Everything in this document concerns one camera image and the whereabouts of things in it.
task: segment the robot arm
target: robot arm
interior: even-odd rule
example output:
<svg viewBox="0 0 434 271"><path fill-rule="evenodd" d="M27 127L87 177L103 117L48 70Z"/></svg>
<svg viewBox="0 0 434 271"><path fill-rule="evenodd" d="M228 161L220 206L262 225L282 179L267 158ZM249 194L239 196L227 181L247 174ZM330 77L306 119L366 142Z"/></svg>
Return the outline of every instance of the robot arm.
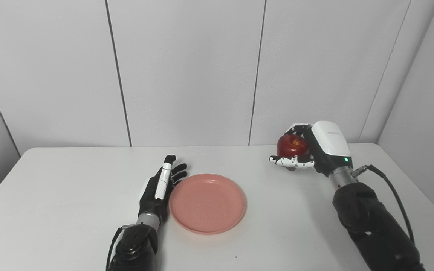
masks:
<svg viewBox="0 0 434 271"><path fill-rule="evenodd" d="M353 170L351 151L338 125L316 122L306 127L297 123L286 134L289 132L306 139L309 156L304 160L312 160L307 163L313 163L318 173L331 180L336 189L333 206L369 269L424 271L413 241L379 202L374 190L356 178L363 170ZM269 158L271 163L284 167L305 168L299 160L297 156Z"/></svg>
<svg viewBox="0 0 434 271"><path fill-rule="evenodd" d="M107 271L155 270L158 228L167 220L170 193L179 181L187 176L186 164L172 169L175 160L174 155L168 155L162 168L148 180L140 199L138 220L134 225L122 227L124 228L122 239L115 248L113 259L107 263Z"/></svg>

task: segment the tabletop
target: tabletop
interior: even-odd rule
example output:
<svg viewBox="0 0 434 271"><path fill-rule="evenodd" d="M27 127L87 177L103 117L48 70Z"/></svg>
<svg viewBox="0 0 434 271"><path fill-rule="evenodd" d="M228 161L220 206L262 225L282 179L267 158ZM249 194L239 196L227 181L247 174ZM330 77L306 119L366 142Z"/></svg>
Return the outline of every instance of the tabletop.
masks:
<svg viewBox="0 0 434 271"><path fill-rule="evenodd" d="M372 163L396 187L413 227L422 263L434 270L434 205L375 144L350 144L355 168ZM275 146L36 148L0 185L0 271L104 270L117 227L135 223L138 194L167 154L191 175L234 180L246 195L241 222L198 235L172 217L159 230L161 271L368 270L331 200L330 181L313 169L270 164ZM359 177L404 226L386 183Z"/></svg>

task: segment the black cable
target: black cable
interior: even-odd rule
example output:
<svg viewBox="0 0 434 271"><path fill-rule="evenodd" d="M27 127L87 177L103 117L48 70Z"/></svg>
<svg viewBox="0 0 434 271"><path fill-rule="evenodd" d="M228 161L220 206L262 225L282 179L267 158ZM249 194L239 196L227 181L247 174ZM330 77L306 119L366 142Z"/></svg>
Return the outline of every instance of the black cable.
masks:
<svg viewBox="0 0 434 271"><path fill-rule="evenodd" d="M403 219L405 220L406 228L408 229L408 235L410 236L410 240L415 243L415 236L413 235L413 230L411 229L410 220L408 219L408 215L406 214L405 207L403 206L403 203L401 202L401 199L398 196L398 192L396 192L396 189L394 189L393 185L391 184L391 181L386 177L386 174L384 174L382 171L380 171L378 168L376 168L374 165L366 165L367 169L371 170L372 172L376 173L378 176L383 178L385 182L388 184L388 186L391 189L391 192L393 192L394 197L396 198L396 202L398 202L398 206L401 210L401 214L403 214Z"/></svg>
<svg viewBox="0 0 434 271"><path fill-rule="evenodd" d="M108 268L110 267L110 259L112 257L112 252L113 252L113 246L115 245L115 242L117 242L118 237L120 236L120 233L122 233L123 228L119 227L117 229L117 231L115 232L115 235L113 236L112 239L112 244L110 245L110 250L108 251L108 257L107 257L107 268L105 269L105 271L108 271Z"/></svg>

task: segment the pink plate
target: pink plate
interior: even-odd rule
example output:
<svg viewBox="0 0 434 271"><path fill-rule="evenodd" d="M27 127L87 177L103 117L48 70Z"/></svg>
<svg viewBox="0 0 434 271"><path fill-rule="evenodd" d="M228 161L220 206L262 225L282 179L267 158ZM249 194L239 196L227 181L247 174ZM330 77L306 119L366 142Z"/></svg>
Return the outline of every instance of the pink plate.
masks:
<svg viewBox="0 0 434 271"><path fill-rule="evenodd" d="M182 227L194 233L217 234L237 225L246 211L240 187L224 176L193 175L170 195L170 213Z"/></svg>

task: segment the apple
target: apple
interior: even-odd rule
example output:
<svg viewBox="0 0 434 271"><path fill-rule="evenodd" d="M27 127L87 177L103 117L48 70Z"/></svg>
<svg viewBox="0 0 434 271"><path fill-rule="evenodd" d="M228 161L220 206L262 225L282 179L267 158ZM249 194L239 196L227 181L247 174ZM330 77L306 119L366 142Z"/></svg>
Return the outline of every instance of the apple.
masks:
<svg viewBox="0 0 434 271"><path fill-rule="evenodd" d="M282 157L293 157L296 155L307 154L309 145L306 139L299 135L284 134L277 141L277 155Z"/></svg>

